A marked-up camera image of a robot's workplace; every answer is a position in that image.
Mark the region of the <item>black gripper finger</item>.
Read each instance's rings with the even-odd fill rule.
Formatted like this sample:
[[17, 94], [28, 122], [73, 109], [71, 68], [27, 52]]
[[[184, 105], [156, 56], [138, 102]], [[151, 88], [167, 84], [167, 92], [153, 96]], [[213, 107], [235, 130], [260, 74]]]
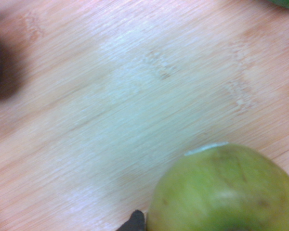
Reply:
[[130, 218], [117, 231], [145, 231], [145, 215], [140, 210], [132, 212]]

